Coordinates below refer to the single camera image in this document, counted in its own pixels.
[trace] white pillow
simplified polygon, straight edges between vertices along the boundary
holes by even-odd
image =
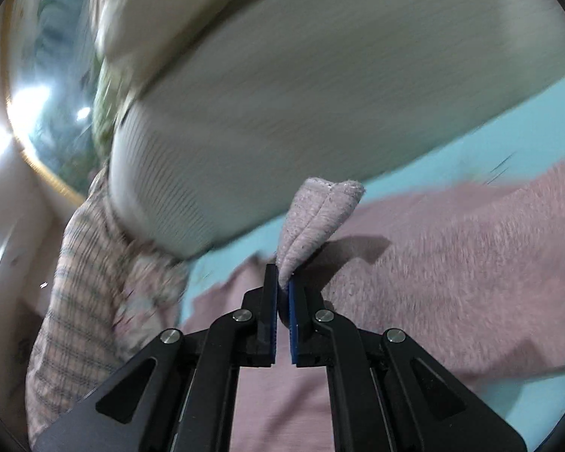
[[[242,0],[217,23],[113,143],[119,218],[182,258],[309,176],[389,172],[565,75],[556,0]]]
[[[228,2],[90,1],[97,51],[130,87],[128,105]]]

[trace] plaid fabric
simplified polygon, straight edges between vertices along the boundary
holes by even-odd
[[[129,360],[166,328],[178,323],[188,264],[152,246],[129,264],[113,332],[118,356]]]
[[[107,170],[66,227],[48,313],[26,380],[29,442],[123,362],[114,316],[136,247],[118,227],[108,200]]]

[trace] blue gripper pad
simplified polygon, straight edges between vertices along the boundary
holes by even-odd
[[[274,295],[272,297],[272,312],[270,313],[270,358],[276,362],[276,329],[278,324],[278,270],[275,271]]]
[[[289,338],[291,343],[291,362],[293,365],[297,365],[297,317],[295,315],[295,284],[293,283],[293,278],[289,281],[287,285],[289,291]]]

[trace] wall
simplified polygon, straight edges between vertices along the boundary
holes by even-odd
[[[0,27],[3,9],[0,10]],[[9,131],[0,78],[0,128]],[[21,385],[26,364],[20,339],[20,301],[24,278],[53,222],[32,170],[11,140],[0,156],[0,416],[13,429],[21,426]],[[12,397],[19,396],[13,410]]]

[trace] pink blanket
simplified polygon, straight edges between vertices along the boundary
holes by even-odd
[[[250,258],[195,300],[208,327],[261,285]],[[405,329],[464,382],[565,366],[565,163],[523,188],[461,185],[363,206],[305,268],[359,327]],[[333,451],[324,369],[241,370],[231,450]]]

